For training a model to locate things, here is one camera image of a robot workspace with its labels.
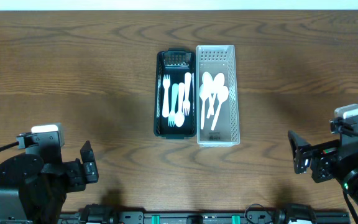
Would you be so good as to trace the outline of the teal plastic fork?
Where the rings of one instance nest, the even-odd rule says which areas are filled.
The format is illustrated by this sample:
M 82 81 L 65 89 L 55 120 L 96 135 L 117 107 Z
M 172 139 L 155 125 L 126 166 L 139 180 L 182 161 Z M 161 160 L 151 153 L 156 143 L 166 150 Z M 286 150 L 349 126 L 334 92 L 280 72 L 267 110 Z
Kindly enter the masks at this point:
M 168 126 L 169 127 L 174 127 L 175 125 L 175 108 L 176 108 L 176 104 L 177 104 L 177 97 L 178 97 L 178 84 L 174 83 L 172 85 L 172 94 L 171 94 L 171 110 L 170 113 L 168 115 Z

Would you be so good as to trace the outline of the white plastic fork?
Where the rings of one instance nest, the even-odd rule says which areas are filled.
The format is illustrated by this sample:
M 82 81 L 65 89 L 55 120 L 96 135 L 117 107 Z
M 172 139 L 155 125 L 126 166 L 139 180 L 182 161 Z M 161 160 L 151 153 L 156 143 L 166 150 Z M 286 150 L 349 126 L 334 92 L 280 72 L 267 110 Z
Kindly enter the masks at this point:
M 170 76 L 163 76 L 163 89 L 164 89 L 164 97 L 163 97 L 163 107 L 162 107 L 162 116 L 167 118 L 169 116 L 169 100 L 168 100 L 168 91 L 170 88 Z
M 185 73 L 185 99 L 183 101 L 183 113 L 185 116 L 188 116 L 190 113 L 190 85 L 191 85 L 191 73 Z

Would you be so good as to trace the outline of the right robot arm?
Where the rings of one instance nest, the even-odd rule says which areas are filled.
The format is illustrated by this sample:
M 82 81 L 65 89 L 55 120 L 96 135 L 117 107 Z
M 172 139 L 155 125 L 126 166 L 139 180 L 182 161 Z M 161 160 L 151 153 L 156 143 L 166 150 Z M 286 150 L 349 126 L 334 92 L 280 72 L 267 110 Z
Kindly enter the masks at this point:
M 345 198 L 358 206 L 358 137 L 344 134 L 339 139 L 311 145 L 294 131 L 288 132 L 296 174 L 312 170 L 316 183 L 335 179 Z

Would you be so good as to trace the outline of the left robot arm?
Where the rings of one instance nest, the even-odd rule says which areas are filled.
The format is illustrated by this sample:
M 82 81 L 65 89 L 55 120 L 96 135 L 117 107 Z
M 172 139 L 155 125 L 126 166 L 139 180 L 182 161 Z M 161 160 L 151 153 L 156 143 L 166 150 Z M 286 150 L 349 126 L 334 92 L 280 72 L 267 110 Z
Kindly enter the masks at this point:
M 0 223 L 57 223 L 67 194 L 84 191 L 99 174 L 91 143 L 62 160 L 59 143 L 37 143 L 0 164 Z

